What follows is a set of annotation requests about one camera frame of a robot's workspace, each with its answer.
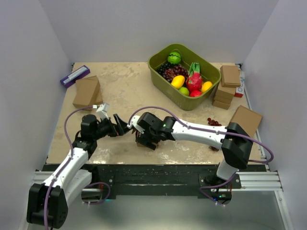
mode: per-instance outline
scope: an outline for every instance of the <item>purple box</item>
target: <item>purple box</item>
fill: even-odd
[[[62,80],[60,80],[61,84],[64,85],[65,88],[70,87],[73,85],[76,80],[79,80],[81,78],[84,78],[87,74],[90,73],[90,69],[86,66],[82,66],[78,68],[76,71],[72,72]]]

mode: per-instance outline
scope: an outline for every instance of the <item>beige marble surface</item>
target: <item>beige marble surface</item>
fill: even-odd
[[[213,63],[220,68],[223,64]],[[140,107],[155,105],[167,108],[179,118],[186,121],[207,124],[207,118],[218,120],[227,125],[239,105],[247,106],[245,97],[234,98],[229,110],[211,105],[212,95],[199,107],[192,111],[183,111],[170,99],[155,88],[151,82],[150,71],[146,62],[132,63],[75,63],[73,70],[86,65],[91,73],[99,78],[104,102],[110,104],[108,115],[117,113],[124,121]],[[51,144],[47,163],[61,163],[69,151],[69,145],[64,135],[63,124],[69,113],[75,110],[72,101],[76,95],[75,85],[67,89],[55,135]],[[160,118],[167,113],[149,109],[149,112]],[[80,130],[81,118],[89,114],[88,111],[75,113],[68,121],[67,129],[70,138],[74,138]],[[209,146],[189,141],[165,141],[153,151],[148,148],[137,147],[135,135],[129,133],[122,137],[105,137],[98,140],[98,147],[88,163],[93,164],[217,164],[223,159],[222,151],[214,152]],[[260,160],[258,146],[254,144],[251,159]]]

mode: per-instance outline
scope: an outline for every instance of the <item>plastic basket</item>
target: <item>plastic basket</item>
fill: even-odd
[[[212,87],[199,97],[189,97],[183,95],[178,89],[173,87],[167,80],[165,80],[156,70],[167,62],[169,53],[176,51],[181,54],[181,65],[189,69],[192,62],[199,62],[201,67],[201,77],[204,81],[211,81]],[[171,44],[149,58],[148,67],[150,69],[152,82],[162,93],[171,99],[176,105],[183,110],[193,110],[200,105],[213,91],[216,84],[221,80],[220,71],[211,65],[208,61],[202,59],[193,51],[181,44]]]

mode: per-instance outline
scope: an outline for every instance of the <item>dragon fruit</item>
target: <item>dragon fruit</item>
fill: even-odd
[[[202,85],[202,78],[200,74],[200,64],[193,62],[189,69],[189,76],[186,81],[189,92],[200,90]]]

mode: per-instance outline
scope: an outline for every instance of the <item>small cardboard box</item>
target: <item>small cardboard box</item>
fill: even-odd
[[[226,104],[226,103],[219,102],[219,101],[216,101],[216,100],[213,100],[212,105],[219,107],[219,108],[222,108],[222,109],[229,109],[229,107],[230,107],[230,104]]]
[[[254,137],[261,119],[261,114],[240,105],[230,122],[238,123],[250,137]]]
[[[219,102],[223,102],[223,103],[226,103],[226,104],[231,104],[231,102],[232,102],[232,99],[221,97],[221,96],[218,96],[218,95],[214,96],[214,100],[219,101]]]
[[[220,82],[218,87],[217,87],[215,96],[220,96],[220,97],[224,97],[226,99],[232,100],[235,93],[236,93],[235,88],[223,87],[222,83]]]
[[[80,85],[82,85],[82,81],[85,81],[85,80],[92,80],[92,81],[98,81],[99,82],[99,79],[98,79],[97,76],[92,76],[92,77],[89,77],[89,78],[83,78],[81,80],[77,80],[76,81],[77,91],[78,91],[78,88],[80,87]],[[101,91],[99,89],[99,92],[97,94],[97,97],[96,97],[94,104],[99,105],[99,104],[102,104],[102,103],[103,103],[102,94],[101,94]]]
[[[78,83],[77,95],[73,100],[73,105],[76,108],[82,108],[95,104],[97,94],[100,90],[100,84],[97,80],[83,80]]]
[[[222,86],[236,88],[240,87],[240,72],[237,66],[222,66]]]

